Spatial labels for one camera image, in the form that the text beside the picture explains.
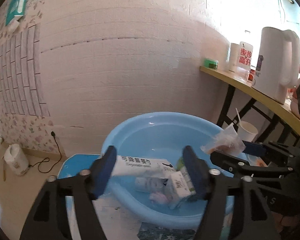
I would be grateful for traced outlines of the clear plastic snack bag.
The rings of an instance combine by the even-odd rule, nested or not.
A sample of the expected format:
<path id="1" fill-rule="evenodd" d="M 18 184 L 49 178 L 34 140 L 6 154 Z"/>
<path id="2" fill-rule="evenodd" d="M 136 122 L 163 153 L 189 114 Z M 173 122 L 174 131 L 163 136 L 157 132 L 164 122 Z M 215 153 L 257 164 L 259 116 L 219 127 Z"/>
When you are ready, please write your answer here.
<path id="1" fill-rule="evenodd" d="M 220 151 L 232 156 L 238 156 L 245 148 L 246 146 L 235 131 L 233 124 L 216 134 L 206 145 L 200 147 L 206 154 Z"/>

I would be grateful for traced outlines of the white yellow tissue pack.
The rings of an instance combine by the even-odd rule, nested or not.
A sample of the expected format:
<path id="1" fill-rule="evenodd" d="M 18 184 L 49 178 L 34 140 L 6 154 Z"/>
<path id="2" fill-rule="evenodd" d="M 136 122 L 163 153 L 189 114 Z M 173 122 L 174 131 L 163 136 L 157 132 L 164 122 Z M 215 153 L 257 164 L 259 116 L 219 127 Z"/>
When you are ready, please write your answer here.
<path id="1" fill-rule="evenodd" d="M 164 194 L 171 210 L 178 208 L 182 202 L 189 198 L 191 191 L 180 171 L 170 174 L 164 188 Z"/>

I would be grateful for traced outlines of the long white spoon package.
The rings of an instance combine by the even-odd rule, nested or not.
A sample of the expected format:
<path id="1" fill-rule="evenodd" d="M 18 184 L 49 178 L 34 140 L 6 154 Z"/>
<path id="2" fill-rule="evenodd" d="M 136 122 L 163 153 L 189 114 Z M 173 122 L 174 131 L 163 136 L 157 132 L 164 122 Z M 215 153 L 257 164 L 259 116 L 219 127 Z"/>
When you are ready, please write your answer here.
<path id="1" fill-rule="evenodd" d="M 117 156 L 111 175 L 135 176 L 140 178 L 165 179 L 176 170 L 166 159 L 148 159 L 142 157 Z"/>

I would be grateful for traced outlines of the white paper cup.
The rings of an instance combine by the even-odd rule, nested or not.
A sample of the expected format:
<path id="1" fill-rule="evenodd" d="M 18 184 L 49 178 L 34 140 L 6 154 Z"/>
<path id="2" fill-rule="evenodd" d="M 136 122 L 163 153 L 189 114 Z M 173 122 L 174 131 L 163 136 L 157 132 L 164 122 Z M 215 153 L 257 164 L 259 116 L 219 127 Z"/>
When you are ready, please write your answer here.
<path id="1" fill-rule="evenodd" d="M 241 140 L 252 142 L 258 134 L 258 130 L 251 123 L 246 121 L 241 121 L 238 125 L 237 134 Z"/>

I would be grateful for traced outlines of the white green cylindrical can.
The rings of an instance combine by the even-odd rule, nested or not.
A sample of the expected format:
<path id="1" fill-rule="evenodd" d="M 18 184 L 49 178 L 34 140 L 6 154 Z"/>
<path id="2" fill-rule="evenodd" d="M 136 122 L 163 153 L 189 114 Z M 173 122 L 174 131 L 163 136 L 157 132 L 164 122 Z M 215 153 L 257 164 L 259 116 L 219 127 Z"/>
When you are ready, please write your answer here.
<path id="1" fill-rule="evenodd" d="M 189 190 L 192 195 L 195 195 L 195 189 L 190 179 L 189 173 L 185 167 L 183 157 L 180 157 L 177 161 L 177 171 L 180 171 L 183 175 Z M 150 192 L 158 192 L 162 191 L 163 187 L 166 186 L 168 179 L 160 179 L 160 178 L 136 178 L 135 179 L 135 189 L 136 191 L 150 193 Z"/>

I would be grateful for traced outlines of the printed landscape table mat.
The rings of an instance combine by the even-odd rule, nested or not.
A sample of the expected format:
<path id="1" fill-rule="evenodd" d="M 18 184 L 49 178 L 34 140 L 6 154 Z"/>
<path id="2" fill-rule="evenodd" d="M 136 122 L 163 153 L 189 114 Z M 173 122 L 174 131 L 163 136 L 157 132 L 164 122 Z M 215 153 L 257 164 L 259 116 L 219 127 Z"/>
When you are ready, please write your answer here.
<path id="1" fill-rule="evenodd" d="M 98 155 L 76 154 L 67 159 L 58 178 L 68 178 L 89 168 Z M 179 230 L 161 228 L 143 223 L 124 208 L 111 193 L 106 193 L 93 202 L 99 222 L 107 239 L 193 239 L 192 229 Z"/>

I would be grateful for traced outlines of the light blue plastic basin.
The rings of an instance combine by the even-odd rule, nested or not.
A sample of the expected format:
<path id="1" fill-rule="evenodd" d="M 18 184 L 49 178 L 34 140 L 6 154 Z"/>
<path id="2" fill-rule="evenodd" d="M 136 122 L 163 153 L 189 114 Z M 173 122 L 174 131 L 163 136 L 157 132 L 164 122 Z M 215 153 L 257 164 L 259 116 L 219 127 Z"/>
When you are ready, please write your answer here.
<path id="1" fill-rule="evenodd" d="M 176 168 L 185 146 L 191 146 L 209 168 L 216 168 L 202 147 L 221 130 L 207 120 L 184 113 L 147 113 L 116 126 L 106 137 L 101 152 L 114 146 L 118 161 L 133 168 L 151 166 L 157 161 L 171 171 Z M 135 178 L 135 174 L 114 176 L 108 182 L 108 189 L 141 221 L 170 229 L 198 228 L 207 205 L 205 200 L 186 200 L 179 207 L 170 209 L 166 204 L 152 202 L 149 193 L 136 191 Z"/>

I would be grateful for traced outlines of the yellow wooden side table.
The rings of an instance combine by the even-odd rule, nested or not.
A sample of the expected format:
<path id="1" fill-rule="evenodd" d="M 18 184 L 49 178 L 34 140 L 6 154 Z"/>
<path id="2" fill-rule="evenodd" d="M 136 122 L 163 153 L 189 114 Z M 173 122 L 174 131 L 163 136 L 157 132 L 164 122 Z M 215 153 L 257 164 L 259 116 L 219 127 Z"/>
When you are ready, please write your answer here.
<path id="1" fill-rule="evenodd" d="M 221 112 L 219 114 L 216 125 L 222 127 L 224 123 L 230 124 L 236 120 L 236 118 L 230 119 L 228 117 L 228 111 L 234 97 L 235 90 L 240 90 L 243 93 L 251 97 L 248 103 L 240 110 L 239 114 L 245 116 L 249 110 L 254 109 L 267 119 L 270 124 L 256 139 L 258 142 L 264 142 L 271 132 L 274 131 L 278 124 L 283 126 L 283 131 L 279 136 L 277 142 L 285 143 L 288 136 L 294 137 L 294 146 L 300 141 L 300 119 L 294 115 L 290 110 L 290 104 L 285 102 L 280 104 L 270 97 L 260 93 L 251 87 L 249 82 L 241 82 L 236 79 L 233 72 L 222 71 L 218 69 L 211 69 L 201 66 L 200 71 L 209 74 L 228 85 L 227 93 L 223 102 Z"/>

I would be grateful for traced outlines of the white electric kettle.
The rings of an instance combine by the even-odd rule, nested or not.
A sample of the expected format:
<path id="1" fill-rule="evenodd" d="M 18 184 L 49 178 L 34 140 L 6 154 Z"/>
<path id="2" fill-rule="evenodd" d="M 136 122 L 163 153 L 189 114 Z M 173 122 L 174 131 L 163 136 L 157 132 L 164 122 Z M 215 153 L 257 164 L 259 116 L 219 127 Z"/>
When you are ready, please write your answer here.
<path id="1" fill-rule="evenodd" d="M 252 87 L 284 104 L 298 81 L 300 39 L 292 30 L 264 27 Z"/>

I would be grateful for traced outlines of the green small box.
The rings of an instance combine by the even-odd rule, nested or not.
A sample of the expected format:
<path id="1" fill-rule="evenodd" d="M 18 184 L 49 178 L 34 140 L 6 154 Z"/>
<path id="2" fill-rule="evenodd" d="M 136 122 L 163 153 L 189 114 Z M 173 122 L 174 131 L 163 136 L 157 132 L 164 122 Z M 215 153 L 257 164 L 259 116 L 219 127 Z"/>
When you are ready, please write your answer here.
<path id="1" fill-rule="evenodd" d="M 205 58 L 204 59 L 204 67 L 210 68 L 210 69 L 217 69 L 218 68 L 218 61 Z"/>

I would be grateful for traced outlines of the white cup red characters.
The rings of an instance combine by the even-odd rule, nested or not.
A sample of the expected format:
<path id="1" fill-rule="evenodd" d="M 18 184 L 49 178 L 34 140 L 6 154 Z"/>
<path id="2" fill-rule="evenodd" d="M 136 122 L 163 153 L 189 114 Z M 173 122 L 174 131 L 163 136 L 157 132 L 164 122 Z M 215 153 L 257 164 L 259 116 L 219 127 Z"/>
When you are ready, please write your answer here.
<path id="1" fill-rule="evenodd" d="M 240 42 L 237 56 L 237 66 L 249 71 L 251 67 L 252 54 L 253 46 L 247 42 Z"/>

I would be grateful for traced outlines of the white cylinder container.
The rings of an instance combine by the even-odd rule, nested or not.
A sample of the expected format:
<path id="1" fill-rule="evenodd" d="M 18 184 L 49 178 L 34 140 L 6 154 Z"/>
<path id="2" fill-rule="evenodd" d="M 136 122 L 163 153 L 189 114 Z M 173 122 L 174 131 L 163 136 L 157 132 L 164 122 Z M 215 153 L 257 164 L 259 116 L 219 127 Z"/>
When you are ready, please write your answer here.
<path id="1" fill-rule="evenodd" d="M 239 44 L 231 43 L 230 44 L 230 54 L 229 54 L 229 61 L 228 61 L 228 69 L 231 72 L 236 72 L 237 69 L 237 58 L 239 55 Z"/>

